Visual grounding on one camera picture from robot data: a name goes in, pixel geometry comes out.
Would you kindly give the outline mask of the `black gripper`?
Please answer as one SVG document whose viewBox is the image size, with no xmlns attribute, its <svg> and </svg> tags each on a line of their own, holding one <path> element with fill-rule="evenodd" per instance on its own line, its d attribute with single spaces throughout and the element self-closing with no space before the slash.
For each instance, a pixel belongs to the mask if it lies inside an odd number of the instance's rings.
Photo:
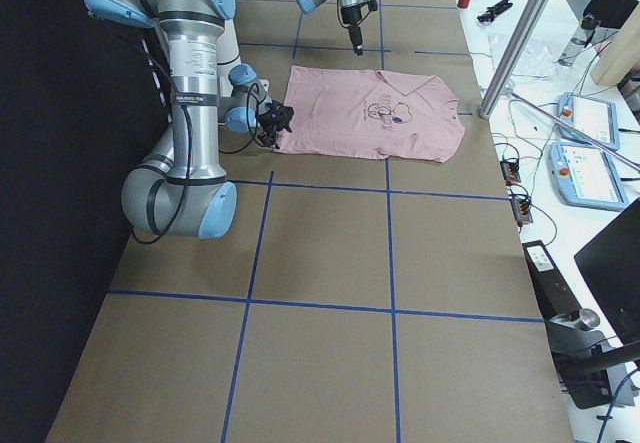
<svg viewBox="0 0 640 443">
<path fill-rule="evenodd" d="M 259 116 L 259 124 L 262 133 L 259 139 L 262 143 L 268 143 L 272 151 L 280 148 L 277 142 L 277 135 L 282 130 L 288 130 L 288 109 L 285 107 L 277 107 L 271 109 Z"/>
<path fill-rule="evenodd" d="M 361 18 L 361 6 L 359 4 L 340 7 L 341 24 L 348 30 L 353 51 L 357 56 L 363 55 L 363 38 L 359 28 Z"/>
</svg>

